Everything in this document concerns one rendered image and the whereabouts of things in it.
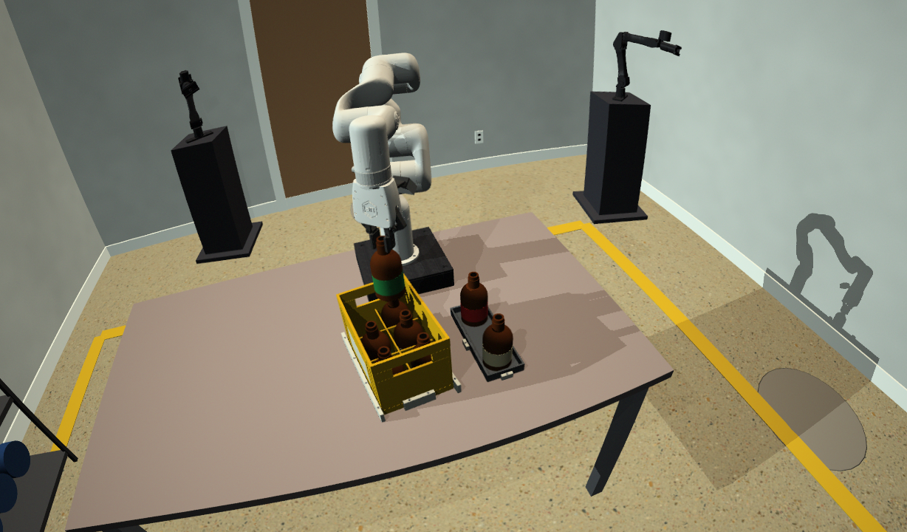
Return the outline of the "brown bottle with red label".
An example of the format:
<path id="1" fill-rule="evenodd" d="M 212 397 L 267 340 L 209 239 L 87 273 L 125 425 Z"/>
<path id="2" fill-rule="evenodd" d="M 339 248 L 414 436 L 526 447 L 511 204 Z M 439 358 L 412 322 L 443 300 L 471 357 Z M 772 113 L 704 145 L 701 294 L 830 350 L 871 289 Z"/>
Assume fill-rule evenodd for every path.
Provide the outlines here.
<path id="1" fill-rule="evenodd" d="M 479 283 L 479 273 L 468 273 L 468 283 L 460 292 L 461 319 L 470 327 L 479 327 L 487 322 L 488 294 Z"/>

